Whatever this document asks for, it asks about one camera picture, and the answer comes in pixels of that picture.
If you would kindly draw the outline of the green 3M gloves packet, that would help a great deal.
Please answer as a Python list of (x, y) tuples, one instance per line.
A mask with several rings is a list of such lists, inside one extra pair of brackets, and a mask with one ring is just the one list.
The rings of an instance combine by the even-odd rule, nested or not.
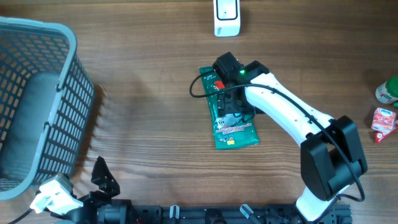
[[(210, 94), (225, 86), (212, 67), (201, 67), (200, 80), (205, 94)], [(241, 112), (219, 115), (217, 107), (218, 95), (206, 98), (213, 128), (216, 150), (238, 149), (260, 143), (252, 115)]]

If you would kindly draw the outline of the red coffee stick sachet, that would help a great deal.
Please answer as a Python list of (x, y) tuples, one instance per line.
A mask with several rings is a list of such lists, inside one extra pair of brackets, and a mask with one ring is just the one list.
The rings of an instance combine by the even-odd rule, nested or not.
[(397, 124), (395, 124), (393, 129), (391, 131), (389, 131), (388, 133), (379, 132), (379, 131), (375, 132), (375, 142), (376, 142), (376, 144), (382, 143), (383, 140), (385, 140), (385, 138), (387, 138), (391, 134), (394, 134), (396, 132), (396, 130), (397, 130)]

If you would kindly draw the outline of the pink tissue packet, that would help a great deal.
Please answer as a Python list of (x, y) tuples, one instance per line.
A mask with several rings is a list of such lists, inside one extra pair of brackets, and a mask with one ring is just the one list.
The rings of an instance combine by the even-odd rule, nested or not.
[(377, 108), (374, 112), (371, 128), (382, 133), (391, 132), (396, 126), (397, 115), (395, 112)]

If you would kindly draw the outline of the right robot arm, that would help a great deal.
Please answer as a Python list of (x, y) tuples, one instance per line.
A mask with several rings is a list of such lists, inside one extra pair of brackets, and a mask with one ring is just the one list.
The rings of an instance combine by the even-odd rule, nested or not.
[(358, 129), (350, 118), (335, 119), (309, 106), (256, 60), (242, 65), (227, 52), (215, 60), (213, 70), (225, 86), (216, 94), (220, 115), (262, 111), (299, 146), (305, 189), (294, 207), (303, 221), (319, 222), (337, 200), (347, 197), (344, 191), (352, 184), (360, 196), (349, 199), (364, 200), (359, 177), (368, 165)]

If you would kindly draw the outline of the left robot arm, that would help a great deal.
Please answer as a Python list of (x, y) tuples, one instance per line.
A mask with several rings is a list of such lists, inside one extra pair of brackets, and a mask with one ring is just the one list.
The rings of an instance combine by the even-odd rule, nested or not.
[(91, 183), (99, 189), (79, 198), (83, 206), (64, 215), (51, 212), (52, 217), (69, 220), (73, 223), (134, 224), (140, 218), (128, 199), (115, 199), (120, 194), (120, 186), (102, 157), (98, 157), (91, 173)]

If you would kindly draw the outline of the green lid white jar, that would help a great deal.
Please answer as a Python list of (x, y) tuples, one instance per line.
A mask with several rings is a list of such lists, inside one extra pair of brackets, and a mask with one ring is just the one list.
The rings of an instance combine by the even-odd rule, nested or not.
[(375, 92), (376, 98), (384, 104), (391, 104), (398, 98), (398, 77), (394, 76), (380, 85)]

